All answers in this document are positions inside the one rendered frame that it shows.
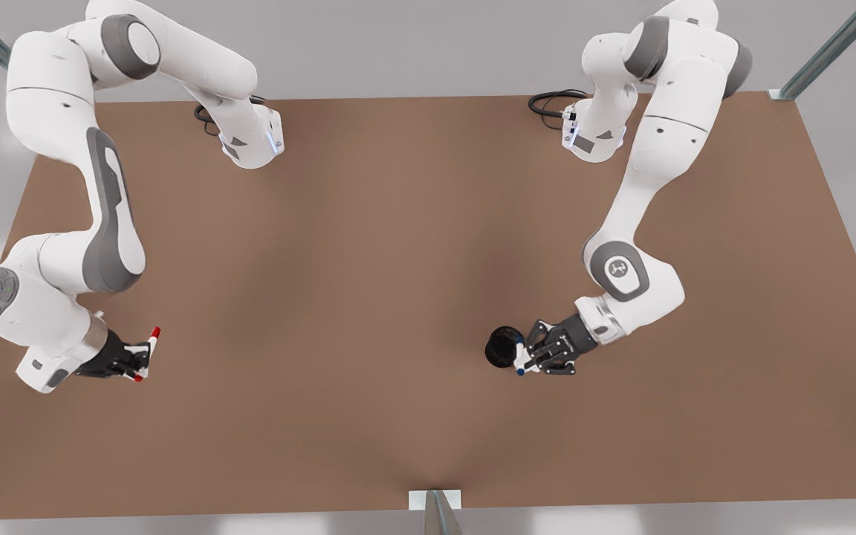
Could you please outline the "small black cup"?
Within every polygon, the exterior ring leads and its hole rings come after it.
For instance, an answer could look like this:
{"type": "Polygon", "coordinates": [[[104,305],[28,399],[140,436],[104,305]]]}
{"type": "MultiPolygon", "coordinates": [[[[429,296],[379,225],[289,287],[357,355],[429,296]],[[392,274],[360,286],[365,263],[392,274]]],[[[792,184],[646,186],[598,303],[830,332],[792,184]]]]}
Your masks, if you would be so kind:
{"type": "Polygon", "coordinates": [[[484,349],[487,362],[498,369],[513,368],[517,356],[514,337],[517,334],[521,332],[513,326],[504,325],[493,329],[484,349]]]}

